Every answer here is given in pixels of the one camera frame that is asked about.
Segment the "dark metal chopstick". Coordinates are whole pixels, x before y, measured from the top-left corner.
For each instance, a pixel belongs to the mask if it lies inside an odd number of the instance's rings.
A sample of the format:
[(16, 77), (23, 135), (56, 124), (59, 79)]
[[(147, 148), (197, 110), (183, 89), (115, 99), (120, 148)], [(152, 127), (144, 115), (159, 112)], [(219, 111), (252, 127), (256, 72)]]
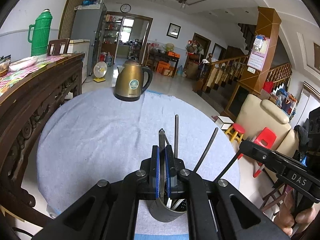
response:
[(164, 200), (165, 189), (165, 131), (161, 128), (158, 133), (159, 137), (159, 161), (160, 161), (160, 188), (159, 197), (161, 202)]

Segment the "metal utensil holder cup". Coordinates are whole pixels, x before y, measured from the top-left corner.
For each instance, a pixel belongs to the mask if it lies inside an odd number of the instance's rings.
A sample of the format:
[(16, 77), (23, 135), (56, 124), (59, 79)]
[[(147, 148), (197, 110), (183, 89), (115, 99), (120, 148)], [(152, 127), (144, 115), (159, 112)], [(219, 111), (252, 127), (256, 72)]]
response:
[(186, 211), (174, 211), (168, 208), (159, 198), (156, 200), (146, 200), (145, 202), (149, 213), (159, 222), (172, 222), (187, 213)]

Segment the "red child chair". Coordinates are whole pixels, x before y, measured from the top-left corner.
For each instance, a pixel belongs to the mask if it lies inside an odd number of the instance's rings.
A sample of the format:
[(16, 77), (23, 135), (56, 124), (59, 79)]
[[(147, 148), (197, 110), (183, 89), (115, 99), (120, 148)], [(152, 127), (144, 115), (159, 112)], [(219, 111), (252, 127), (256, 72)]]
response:
[[(268, 127), (265, 127), (258, 136), (254, 136), (252, 139), (250, 139), (251, 142), (260, 145), (264, 148), (267, 149), (271, 149), (271, 147), (273, 146), (275, 140), (277, 138), (277, 135)], [(241, 153), (238, 156), (238, 160), (243, 156), (243, 154)], [(253, 178), (256, 178), (257, 176), (259, 176), (259, 174), (262, 172), (264, 165), (262, 163), (258, 163), (259, 165), (259, 169), (256, 170), (253, 173)]]

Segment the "light blue table towel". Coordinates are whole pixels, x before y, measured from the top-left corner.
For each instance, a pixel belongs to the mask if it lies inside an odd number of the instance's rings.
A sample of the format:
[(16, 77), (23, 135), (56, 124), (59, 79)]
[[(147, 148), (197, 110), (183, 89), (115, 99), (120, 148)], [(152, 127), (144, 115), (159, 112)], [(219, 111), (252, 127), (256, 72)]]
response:
[[(41, 133), (36, 161), (39, 191), (60, 214), (99, 180), (124, 179), (151, 156), (161, 128), (174, 142), (176, 114), (178, 157), (193, 170), (216, 124), (192, 105), (151, 92), (135, 102), (121, 101), (112, 88), (76, 96), (55, 111)], [(197, 173), (213, 180), (234, 155), (219, 130)]]

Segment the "red plastic stool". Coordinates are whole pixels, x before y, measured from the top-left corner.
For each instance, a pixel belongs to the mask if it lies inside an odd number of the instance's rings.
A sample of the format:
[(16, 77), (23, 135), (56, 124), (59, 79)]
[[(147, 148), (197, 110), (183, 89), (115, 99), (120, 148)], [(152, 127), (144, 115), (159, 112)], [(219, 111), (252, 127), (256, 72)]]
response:
[(237, 123), (233, 123), (229, 129), (225, 131), (225, 135), (229, 136), (229, 141), (236, 141), (241, 144), (244, 137), (245, 129)]

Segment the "golden electric kettle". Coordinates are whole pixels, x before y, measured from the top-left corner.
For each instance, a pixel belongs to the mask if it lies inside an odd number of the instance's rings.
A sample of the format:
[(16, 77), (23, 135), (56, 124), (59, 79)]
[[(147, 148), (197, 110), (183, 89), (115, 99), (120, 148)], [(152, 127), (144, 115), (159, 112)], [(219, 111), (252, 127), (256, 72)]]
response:
[(151, 84), (153, 72), (133, 60), (123, 64), (114, 87), (114, 96), (122, 101), (138, 101)]

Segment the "wooden stair railing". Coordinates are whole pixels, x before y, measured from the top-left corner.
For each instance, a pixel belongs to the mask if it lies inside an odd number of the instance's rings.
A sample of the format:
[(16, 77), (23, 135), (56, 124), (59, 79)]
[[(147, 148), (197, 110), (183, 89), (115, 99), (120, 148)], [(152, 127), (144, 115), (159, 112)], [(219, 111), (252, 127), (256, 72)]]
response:
[(247, 66), (248, 57), (248, 55), (242, 55), (210, 63), (193, 90), (196, 93), (209, 93), (211, 89), (218, 90), (227, 84), (231, 85), (233, 81), (240, 80)]

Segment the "small yellow white fan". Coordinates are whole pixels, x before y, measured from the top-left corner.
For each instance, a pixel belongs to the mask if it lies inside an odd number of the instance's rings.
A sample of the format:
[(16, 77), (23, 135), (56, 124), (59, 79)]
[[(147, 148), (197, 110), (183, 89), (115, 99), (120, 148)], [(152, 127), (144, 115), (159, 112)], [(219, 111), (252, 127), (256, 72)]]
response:
[(98, 62), (93, 68), (93, 74), (95, 82), (105, 81), (105, 75), (107, 73), (107, 64), (104, 61)]

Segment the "carved dark wooden sideboard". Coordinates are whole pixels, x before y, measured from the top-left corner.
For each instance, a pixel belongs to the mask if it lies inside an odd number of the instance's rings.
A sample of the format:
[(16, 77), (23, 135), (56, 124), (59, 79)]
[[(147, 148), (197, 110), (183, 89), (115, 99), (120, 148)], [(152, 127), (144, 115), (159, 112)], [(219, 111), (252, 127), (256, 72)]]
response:
[(1, 96), (1, 206), (40, 227), (51, 218), (21, 187), (28, 157), (46, 122), (68, 93), (82, 93), (83, 54), (69, 54), (28, 74)]

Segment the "white chest freezer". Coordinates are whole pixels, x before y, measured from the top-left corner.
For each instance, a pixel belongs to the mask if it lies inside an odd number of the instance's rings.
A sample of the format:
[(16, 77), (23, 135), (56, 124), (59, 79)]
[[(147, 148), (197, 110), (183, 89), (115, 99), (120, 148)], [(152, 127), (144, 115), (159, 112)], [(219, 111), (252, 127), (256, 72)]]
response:
[(78, 40), (70, 40), (68, 46), (68, 53), (80, 53), (84, 54), (84, 58), (82, 59), (82, 83), (86, 80), (87, 77), (87, 64), (88, 64), (88, 52), (89, 52), (90, 40), (86, 39), (78, 39)]

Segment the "grey refrigerator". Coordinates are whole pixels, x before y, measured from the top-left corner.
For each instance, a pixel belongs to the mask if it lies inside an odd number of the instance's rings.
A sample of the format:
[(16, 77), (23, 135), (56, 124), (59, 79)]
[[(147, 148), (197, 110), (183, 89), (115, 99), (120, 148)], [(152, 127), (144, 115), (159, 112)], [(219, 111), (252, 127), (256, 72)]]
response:
[(97, 62), (103, 19), (107, 8), (104, 3), (79, 5), (75, 9), (71, 39), (89, 40), (87, 76), (93, 74)]

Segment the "green thermos jug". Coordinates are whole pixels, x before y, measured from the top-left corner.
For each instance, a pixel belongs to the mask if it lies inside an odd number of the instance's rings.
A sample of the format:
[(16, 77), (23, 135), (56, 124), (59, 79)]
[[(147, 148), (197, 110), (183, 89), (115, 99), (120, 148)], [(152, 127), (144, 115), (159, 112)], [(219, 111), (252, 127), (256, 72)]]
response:
[(40, 56), (47, 53), (52, 15), (45, 9), (37, 17), (34, 24), (29, 25), (27, 40), (31, 44), (31, 56)]

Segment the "wall calendar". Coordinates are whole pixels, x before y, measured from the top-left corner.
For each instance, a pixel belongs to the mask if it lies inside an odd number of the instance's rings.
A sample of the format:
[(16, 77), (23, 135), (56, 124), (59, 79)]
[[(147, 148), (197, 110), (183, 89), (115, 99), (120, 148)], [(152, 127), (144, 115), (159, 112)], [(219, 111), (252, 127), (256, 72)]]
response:
[(261, 71), (263, 69), (270, 39), (264, 35), (257, 35), (253, 42), (253, 48), (251, 50), (247, 65), (251, 68)]

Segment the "framed wall picture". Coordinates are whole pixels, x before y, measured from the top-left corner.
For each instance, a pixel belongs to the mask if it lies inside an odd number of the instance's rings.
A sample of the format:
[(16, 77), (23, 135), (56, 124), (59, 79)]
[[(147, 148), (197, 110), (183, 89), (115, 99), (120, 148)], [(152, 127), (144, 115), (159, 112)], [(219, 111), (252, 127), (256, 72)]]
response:
[(167, 31), (167, 36), (171, 38), (178, 39), (181, 27), (179, 25), (170, 23)]

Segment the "round wall clock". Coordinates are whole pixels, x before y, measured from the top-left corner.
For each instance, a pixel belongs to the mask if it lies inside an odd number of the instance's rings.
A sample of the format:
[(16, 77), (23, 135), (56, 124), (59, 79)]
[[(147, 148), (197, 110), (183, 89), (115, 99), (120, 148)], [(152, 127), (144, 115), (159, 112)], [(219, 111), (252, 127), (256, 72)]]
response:
[(131, 5), (129, 5), (127, 3), (126, 4), (122, 4), (121, 7), (120, 7), (120, 11), (122, 13), (125, 13), (125, 14), (129, 13), (131, 11)]

